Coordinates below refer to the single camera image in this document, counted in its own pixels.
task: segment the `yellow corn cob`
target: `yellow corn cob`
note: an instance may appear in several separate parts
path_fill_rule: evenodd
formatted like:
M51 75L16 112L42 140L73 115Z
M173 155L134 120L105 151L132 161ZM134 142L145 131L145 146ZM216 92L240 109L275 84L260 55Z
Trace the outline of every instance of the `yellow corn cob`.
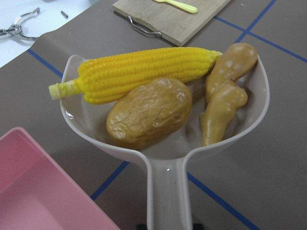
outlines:
M105 104L160 77L183 83L201 78L221 54L196 47L170 47L101 57L82 63L79 78L51 85L49 92L52 99L84 93L88 103Z

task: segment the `pink container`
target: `pink container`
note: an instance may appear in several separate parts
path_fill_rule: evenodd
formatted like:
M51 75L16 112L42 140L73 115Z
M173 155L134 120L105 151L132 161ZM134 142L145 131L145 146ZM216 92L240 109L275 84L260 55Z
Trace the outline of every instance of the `pink container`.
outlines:
M19 127L0 138L0 229L119 230Z

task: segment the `brown potato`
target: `brown potato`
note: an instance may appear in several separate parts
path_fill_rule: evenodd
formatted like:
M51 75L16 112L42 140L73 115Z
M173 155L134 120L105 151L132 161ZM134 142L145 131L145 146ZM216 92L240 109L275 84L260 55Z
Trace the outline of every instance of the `brown potato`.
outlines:
M187 86L177 79L160 78L118 100L106 127L115 145L140 150L180 129L191 109Z

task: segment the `toy food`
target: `toy food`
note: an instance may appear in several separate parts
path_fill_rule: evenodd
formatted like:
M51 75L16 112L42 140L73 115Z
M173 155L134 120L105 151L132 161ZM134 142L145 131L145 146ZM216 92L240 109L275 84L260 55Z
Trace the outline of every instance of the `toy food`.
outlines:
M106 127L117 146L143 149L177 131L192 109L192 96L181 81L156 79L118 100Z
M245 43L232 44L218 57L206 79L207 107L200 115L203 146L221 141L236 110L246 104L248 96L235 81L247 74L257 59L256 49Z
M218 57L210 75L206 78L206 101L226 80L237 81L247 74L258 59L257 50L246 43L232 44Z
M211 96L206 111L200 115L202 145L221 141L236 110L246 104L248 96L244 89L231 80L225 81Z
M105 104L161 77L183 83L201 78L221 54L197 47L168 47L92 59L79 66L79 78L50 85L49 92L52 99L84 93L88 103Z

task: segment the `wooden cutting board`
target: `wooden cutting board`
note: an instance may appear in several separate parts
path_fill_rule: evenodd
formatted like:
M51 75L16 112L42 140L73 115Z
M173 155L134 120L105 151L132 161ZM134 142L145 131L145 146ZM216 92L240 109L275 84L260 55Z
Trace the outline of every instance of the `wooden cutting board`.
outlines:
M183 46L230 0L179 0L197 7L195 14L187 13L167 3L153 0L119 0L114 11L142 24L177 46Z

